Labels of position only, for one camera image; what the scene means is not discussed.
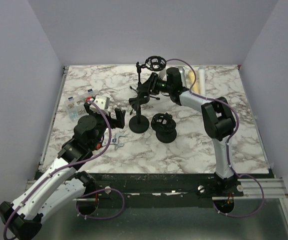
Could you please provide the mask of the black tripod shock mount stand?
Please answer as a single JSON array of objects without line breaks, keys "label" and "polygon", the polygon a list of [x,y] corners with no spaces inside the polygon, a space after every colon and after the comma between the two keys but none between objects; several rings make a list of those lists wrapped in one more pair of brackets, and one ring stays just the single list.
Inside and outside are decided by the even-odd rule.
[{"label": "black tripod shock mount stand", "polygon": [[[157,55],[153,55],[153,56],[148,57],[145,60],[145,63],[143,63],[143,64],[140,64],[139,62],[136,62],[136,71],[137,71],[137,75],[138,75],[137,86],[138,86],[138,83],[142,83],[141,82],[141,72],[142,72],[142,70],[149,70],[149,71],[151,71],[151,73],[158,74],[163,69],[166,69],[166,66],[167,66],[166,59],[161,57],[161,56],[157,56]],[[134,88],[132,86],[129,86],[129,89],[134,91],[138,95],[138,92],[137,92],[136,88]],[[156,100],[160,100],[159,97],[155,97],[155,95],[151,95],[149,93],[149,97],[151,97],[151,96],[154,99],[156,99]],[[132,107],[131,107],[130,115],[132,115],[133,112],[135,112],[135,111],[132,110]]]}]

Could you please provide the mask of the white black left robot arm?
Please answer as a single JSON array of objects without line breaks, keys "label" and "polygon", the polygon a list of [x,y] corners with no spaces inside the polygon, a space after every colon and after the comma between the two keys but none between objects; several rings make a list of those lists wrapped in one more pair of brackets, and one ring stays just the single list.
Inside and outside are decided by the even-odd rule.
[{"label": "white black left robot arm", "polygon": [[31,240],[43,223],[67,202],[76,198],[97,198],[104,191],[80,168],[103,154],[94,155],[93,152],[98,149],[105,132],[110,144],[112,129],[124,128],[126,112],[116,108],[116,117],[112,118],[102,100],[89,101],[84,107],[87,115],[78,120],[72,138],[62,145],[49,168],[21,196],[0,204],[4,239],[8,239],[7,232],[11,231],[13,239]]}]

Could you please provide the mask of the black round-base clip stand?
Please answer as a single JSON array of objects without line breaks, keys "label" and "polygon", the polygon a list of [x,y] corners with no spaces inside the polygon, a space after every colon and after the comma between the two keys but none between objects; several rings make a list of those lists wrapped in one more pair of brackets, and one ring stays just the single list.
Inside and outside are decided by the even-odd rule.
[{"label": "black round-base clip stand", "polygon": [[149,120],[141,114],[141,105],[148,103],[150,100],[149,93],[139,92],[137,97],[129,98],[129,104],[136,115],[129,120],[129,128],[136,134],[142,134],[149,128]]}]

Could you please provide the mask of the white microphone silver mesh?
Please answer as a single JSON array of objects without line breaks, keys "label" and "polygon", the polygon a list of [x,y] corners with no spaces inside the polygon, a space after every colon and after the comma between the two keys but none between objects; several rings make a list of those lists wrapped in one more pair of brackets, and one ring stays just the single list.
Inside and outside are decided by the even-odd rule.
[{"label": "white microphone silver mesh", "polygon": [[205,68],[200,66],[198,68],[198,76],[199,76],[199,92],[201,95],[206,95],[206,87],[205,87]]}]

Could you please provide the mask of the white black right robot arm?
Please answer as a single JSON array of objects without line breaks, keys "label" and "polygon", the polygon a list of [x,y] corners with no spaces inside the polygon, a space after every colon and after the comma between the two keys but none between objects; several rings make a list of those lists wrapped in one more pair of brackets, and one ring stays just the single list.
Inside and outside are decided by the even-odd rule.
[{"label": "white black right robot arm", "polygon": [[206,98],[190,91],[186,87],[185,76],[179,68],[171,67],[161,72],[166,74],[166,81],[153,72],[146,82],[138,82],[137,103],[132,104],[137,117],[143,118],[140,105],[149,102],[151,97],[160,93],[169,94],[170,99],[179,106],[189,107],[202,113],[204,129],[212,139],[215,151],[214,191],[220,196],[227,195],[237,182],[237,173],[230,159],[232,157],[230,139],[239,126],[238,116],[233,116],[236,112],[223,97]]}]

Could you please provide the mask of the beige microphone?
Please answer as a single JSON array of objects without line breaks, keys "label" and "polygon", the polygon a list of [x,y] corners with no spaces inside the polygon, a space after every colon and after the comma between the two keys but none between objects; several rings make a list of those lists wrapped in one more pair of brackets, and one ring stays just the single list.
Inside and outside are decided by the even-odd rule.
[{"label": "beige microphone", "polygon": [[192,91],[194,93],[199,93],[199,87],[198,87],[198,82],[197,80],[195,79],[195,75],[194,75],[194,72],[192,70],[189,70],[188,71],[188,77],[189,77],[189,80],[191,82],[191,87],[192,87]]}]

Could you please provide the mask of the silver grey microphone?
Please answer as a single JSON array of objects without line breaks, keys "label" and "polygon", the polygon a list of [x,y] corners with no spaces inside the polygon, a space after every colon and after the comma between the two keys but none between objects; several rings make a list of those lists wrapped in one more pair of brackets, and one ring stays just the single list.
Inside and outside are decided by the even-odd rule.
[{"label": "silver grey microphone", "polygon": [[186,88],[187,84],[186,84],[186,77],[185,77],[185,69],[183,66],[178,66],[178,70],[180,72],[182,85]]}]

